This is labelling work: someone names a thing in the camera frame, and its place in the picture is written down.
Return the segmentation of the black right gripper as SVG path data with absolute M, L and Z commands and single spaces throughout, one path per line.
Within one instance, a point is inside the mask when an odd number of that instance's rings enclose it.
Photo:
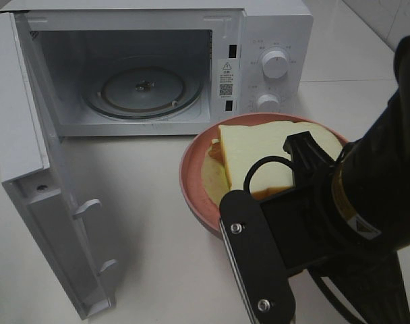
M 234 190 L 220 203 L 225 248 L 252 323 L 290 323 L 295 297 L 289 278 L 325 265 L 344 250 L 331 224 L 330 194 L 292 188 L 264 200 Z

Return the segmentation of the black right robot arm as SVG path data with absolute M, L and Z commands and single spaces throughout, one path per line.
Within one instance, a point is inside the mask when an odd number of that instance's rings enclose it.
M 350 323 L 410 323 L 397 252 L 410 245 L 410 36 L 398 89 L 363 138 L 332 159 L 309 132 L 257 160 L 220 204 L 223 241 L 252 323 L 289 323 L 288 279 L 307 270 Z

